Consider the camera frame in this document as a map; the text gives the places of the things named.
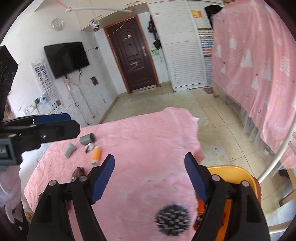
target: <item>white towel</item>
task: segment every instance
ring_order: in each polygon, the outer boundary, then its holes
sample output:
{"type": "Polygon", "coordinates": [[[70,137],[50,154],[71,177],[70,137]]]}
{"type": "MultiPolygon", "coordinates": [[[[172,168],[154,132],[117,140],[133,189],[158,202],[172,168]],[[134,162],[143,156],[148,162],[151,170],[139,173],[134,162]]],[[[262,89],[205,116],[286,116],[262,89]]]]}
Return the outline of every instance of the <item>white towel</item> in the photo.
{"type": "Polygon", "coordinates": [[[0,172],[0,207],[5,206],[6,215],[11,223],[14,223],[12,211],[21,202],[21,181],[19,177],[20,166],[8,166],[4,172],[0,172]]]}

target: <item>brown door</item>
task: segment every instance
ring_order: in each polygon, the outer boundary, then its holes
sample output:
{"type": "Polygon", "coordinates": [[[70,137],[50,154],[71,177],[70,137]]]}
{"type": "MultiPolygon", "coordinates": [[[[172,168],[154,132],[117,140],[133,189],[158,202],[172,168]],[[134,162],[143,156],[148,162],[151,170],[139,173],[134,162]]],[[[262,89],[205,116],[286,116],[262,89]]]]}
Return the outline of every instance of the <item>brown door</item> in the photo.
{"type": "MultiPolygon", "coordinates": [[[[122,22],[107,28],[111,34],[122,26],[122,22]]],[[[109,36],[125,75],[129,90],[156,85],[154,68],[146,49],[141,30],[135,18],[128,20],[122,28],[109,36]]]]}

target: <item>wall-mounted tv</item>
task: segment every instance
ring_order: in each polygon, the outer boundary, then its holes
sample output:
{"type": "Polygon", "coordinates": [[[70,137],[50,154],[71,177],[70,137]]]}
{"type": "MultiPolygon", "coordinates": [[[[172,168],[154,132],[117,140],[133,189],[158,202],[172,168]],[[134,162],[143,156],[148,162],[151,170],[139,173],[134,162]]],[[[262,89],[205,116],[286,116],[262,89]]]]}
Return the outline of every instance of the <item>wall-mounted tv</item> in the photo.
{"type": "Polygon", "coordinates": [[[44,46],[44,51],[55,78],[89,66],[81,42],[44,46]]]}

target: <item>green sticker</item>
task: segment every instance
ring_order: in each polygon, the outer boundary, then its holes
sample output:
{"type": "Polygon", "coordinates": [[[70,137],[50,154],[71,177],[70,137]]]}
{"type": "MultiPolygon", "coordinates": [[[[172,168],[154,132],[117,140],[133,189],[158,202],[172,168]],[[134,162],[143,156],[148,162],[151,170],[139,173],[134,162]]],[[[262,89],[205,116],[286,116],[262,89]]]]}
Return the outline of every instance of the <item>green sticker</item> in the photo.
{"type": "Polygon", "coordinates": [[[153,56],[155,56],[155,55],[159,55],[159,51],[158,51],[158,49],[153,49],[153,50],[151,50],[151,52],[152,52],[152,55],[153,55],[153,56]]]}

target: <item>white bed frame rail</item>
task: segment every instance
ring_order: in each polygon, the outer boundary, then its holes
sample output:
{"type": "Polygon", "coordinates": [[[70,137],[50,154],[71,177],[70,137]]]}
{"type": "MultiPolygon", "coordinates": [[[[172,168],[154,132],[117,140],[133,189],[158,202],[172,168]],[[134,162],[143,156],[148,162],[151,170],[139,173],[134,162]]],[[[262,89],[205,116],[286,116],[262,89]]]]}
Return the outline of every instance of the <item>white bed frame rail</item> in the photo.
{"type": "Polygon", "coordinates": [[[283,141],[280,149],[278,150],[278,152],[276,153],[273,161],[267,166],[267,168],[262,172],[262,174],[259,176],[258,178],[258,182],[262,183],[262,181],[268,176],[269,173],[271,173],[271,171],[275,168],[275,166],[278,164],[278,162],[280,161],[280,159],[282,158],[283,154],[285,153],[285,151],[287,150],[287,148],[290,146],[291,149],[293,150],[293,152],[296,155],[296,148],[294,147],[294,145],[292,144],[291,140],[293,138],[296,139],[296,115],[294,116],[292,125],[290,126],[289,132],[285,138],[285,140],[283,141]]]}

